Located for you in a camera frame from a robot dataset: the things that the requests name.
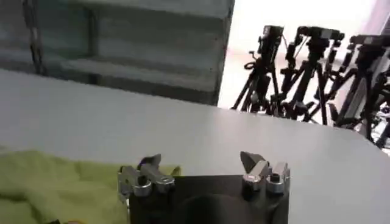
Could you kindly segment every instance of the camera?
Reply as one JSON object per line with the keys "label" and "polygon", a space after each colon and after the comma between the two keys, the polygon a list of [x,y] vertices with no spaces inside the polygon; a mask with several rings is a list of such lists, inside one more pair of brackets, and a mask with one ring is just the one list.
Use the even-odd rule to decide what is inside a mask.
{"label": "camera", "polygon": [[390,36],[357,35],[350,39],[352,44],[390,47]]}

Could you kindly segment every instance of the tripod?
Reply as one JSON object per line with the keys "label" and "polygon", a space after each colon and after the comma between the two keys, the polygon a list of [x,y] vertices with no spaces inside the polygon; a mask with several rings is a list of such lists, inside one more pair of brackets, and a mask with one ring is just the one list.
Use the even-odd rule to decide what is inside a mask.
{"label": "tripod", "polygon": [[325,80],[322,74],[322,65],[318,61],[324,57],[324,52],[329,46],[329,40],[323,38],[311,38],[307,45],[309,47],[308,61],[303,61],[299,69],[299,71],[303,71],[303,75],[302,73],[298,74],[298,76],[302,75],[302,79],[294,97],[292,98],[292,101],[289,103],[290,108],[292,109],[292,113],[289,115],[289,118],[296,120],[298,116],[304,115],[308,112],[308,108],[303,103],[303,100],[305,98],[310,79],[314,73],[317,72],[322,122],[326,125],[327,115],[324,94]]}
{"label": "tripod", "polygon": [[268,77],[267,74],[271,73],[275,95],[278,96],[279,91],[275,71],[275,57],[282,39],[283,28],[278,26],[265,26],[263,34],[264,37],[259,38],[260,45],[257,51],[261,57],[255,59],[255,62],[245,65],[245,68],[252,69],[252,72],[232,109],[237,110],[239,104],[244,99],[241,111],[257,113],[261,109],[266,109],[268,114],[271,115],[273,113],[277,116],[280,105],[278,98],[273,97],[271,102],[266,100],[266,93],[271,81],[271,78]]}
{"label": "tripod", "polygon": [[[355,53],[355,48],[356,48],[356,45],[355,44],[349,44],[347,49],[349,50],[348,53],[346,54],[343,62],[342,62],[342,65],[340,66],[339,70],[338,71],[333,71],[332,70],[332,67],[330,66],[330,68],[328,69],[325,69],[325,70],[328,70],[328,77],[329,79],[333,80],[333,84],[331,86],[331,90],[328,94],[325,95],[325,103],[328,102],[329,100],[333,100],[335,99],[336,95],[337,95],[337,92],[339,91],[339,89],[344,86],[344,84],[351,78],[354,76],[354,74],[356,73],[355,69],[351,69],[349,70],[349,72],[346,74],[345,77],[341,77],[340,73],[344,73],[347,68],[349,67],[349,64],[351,63],[352,61],[352,57]],[[305,122],[308,122],[310,120],[312,120],[313,116],[320,110],[320,105],[316,105],[316,107],[314,108],[314,110],[307,116],[305,116],[305,118],[303,119],[303,121]]]}
{"label": "tripod", "polygon": [[382,57],[385,53],[386,49],[383,46],[376,46],[372,44],[362,45],[359,48],[359,55],[356,60],[356,64],[358,69],[354,69],[352,72],[350,71],[350,75],[354,75],[355,79],[353,80],[351,89],[347,95],[346,101],[341,108],[340,114],[336,121],[335,127],[342,127],[346,124],[345,118],[348,107],[350,106],[354,95],[357,92],[357,89],[362,82],[363,79],[366,81],[366,104],[363,109],[362,120],[366,121],[366,138],[372,141],[371,137],[371,125],[372,125],[372,111],[375,105],[375,101],[372,98],[372,76],[373,72],[370,70],[374,62]]}

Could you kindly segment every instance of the wall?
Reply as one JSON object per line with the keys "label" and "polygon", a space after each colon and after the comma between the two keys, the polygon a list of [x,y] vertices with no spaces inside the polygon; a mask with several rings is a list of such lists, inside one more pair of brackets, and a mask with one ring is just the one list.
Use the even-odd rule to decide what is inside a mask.
{"label": "wall", "polygon": [[[346,34],[342,45],[346,47],[350,36],[364,30],[374,4],[375,0],[237,0],[229,48],[243,52],[257,49],[258,36],[264,25],[284,26],[288,42],[294,39],[298,26],[339,29]],[[343,47],[338,58],[344,58],[346,51]],[[280,47],[279,52],[285,53],[286,50]],[[304,47],[301,54],[306,56],[307,53]]]}

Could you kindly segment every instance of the shelving unit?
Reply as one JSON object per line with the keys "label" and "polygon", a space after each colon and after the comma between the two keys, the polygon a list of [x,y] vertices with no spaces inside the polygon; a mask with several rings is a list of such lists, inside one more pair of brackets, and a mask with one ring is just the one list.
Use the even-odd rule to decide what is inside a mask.
{"label": "shelving unit", "polygon": [[44,63],[52,68],[49,75],[65,79],[77,73],[109,87],[118,80],[144,82],[159,87],[121,88],[142,93],[153,89],[149,94],[175,99],[188,97],[170,88],[187,89],[199,94],[201,103],[216,105],[233,3],[38,0]]}

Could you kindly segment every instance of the tripod leg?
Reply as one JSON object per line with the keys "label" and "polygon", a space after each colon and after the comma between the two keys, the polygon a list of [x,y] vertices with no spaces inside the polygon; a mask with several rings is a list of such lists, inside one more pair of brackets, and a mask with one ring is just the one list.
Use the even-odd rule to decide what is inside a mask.
{"label": "tripod leg", "polygon": [[276,113],[279,114],[280,112],[280,100],[279,100],[279,87],[278,87],[278,80],[276,78],[276,70],[275,70],[275,63],[271,66],[271,74],[272,74],[272,82],[274,84],[274,94],[275,94],[275,110]]}
{"label": "tripod leg", "polygon": [[245,95],[245,92],[248,90],[249,85],[252,82],[252,79],[254,79],[254,72],[253,71],[249,74],[249,77],[246,80],[244,88],[241,90],[239,96],[237,97],[236,102],[234,103],[234,106],[232,107],[233,110],[237,110],[239,103],[242,101],[242,99]]}
{"label": "tripod leg", "polygon": [[367,126],[366,126],[366,134],[367,134],[367,139],[372,141],[372,136],[371,136],[371,126],[372,126],[372,104],[371,102],[371,81],[372,81],[372,73],[368,72],[366,75],[366,106],[365,106],[365,113],[364,116],[366,117],[367,121]]}
{"label": "tripod leg", "polygon": [[[344,84],[346,82],[348,82],[348,80],[350,78],[352,78],[354,75],[356,75],[356,69],[350,69],[348,71],[348,73],[346,74],[346,76],[340,81],[340,82],[335,82],[332,87],[331,87],[331,90],[329,92],[329,94],[327,96],[325,96],[325,101],[329,101],[330,99],[334,98],[337,94],[337,92],[339,91],[339,89],[341,89],[342,86],[344,86]],[[305,122],[308,122],[310,121],[313,116],[320,110],[320,105],[317,105],[315,107],[315,109],[309,114],[308,117],[305,117],[305,119],[303,121]]]}
{"label": "tripod leg", "polygon": [[318,76],[318,92],[319,92],[319,105],[321,106],[321,116],[322,124],[328,125],[327,120],[327,109],[326,109],[326,99],[325,99],[325,80],[322,73],[322,66],[320,63],[317,64],[317,76]]}
{"label": "tripod leg", "polygon": [[339,118],[337,119],[335,123],[335,127],[340,127],[339,123],[344,120],[346,113],[349,109],[350,104],[352,103],[353,97],[356,94],[356,91],[358,90],[358,87],[360,85],[361,79],[364,76],[361,71],[358,71],[355,79],[352,82],[351,88],[349,89],[348,95],[341,107],[340,113],[339,113]]}
{"label": "tripod leg", "polygon": [[256,90],[257,88],[257,83],[258,83],[259,77],[256,77],[253,82],[249,84],[249,89],[248,92],[246,93],[246,96],[244,98],[243,105],[241,107],[241,111],[247,111],[248,107],[250,105],[250,97],[252,96],[252,93]]}
{"label": "tripod leg", "polygon": [[387,138],[390,136],[390,122],[386,125],[385,130],[383,130],[382,135],[378,139],[376,145],[379,149],[382,149],[386,145]]}
{"label": "tripod leg", "polygon": [[306,67],[306,61],[303,61],[302,64],[300,65],[300,68],[299,70],[297,71],[297,73],[295,74],[295,76],[292,78],[291,82],[289,83],[288,85],[288,88],[287,88],[287,92],[285,92],[286,96],[288,94],[288,92],[290,92],[291,88],[294,86],[294,84],[298,81],[299,77],[303,74],[303,72],[305,71],[305,67]]}

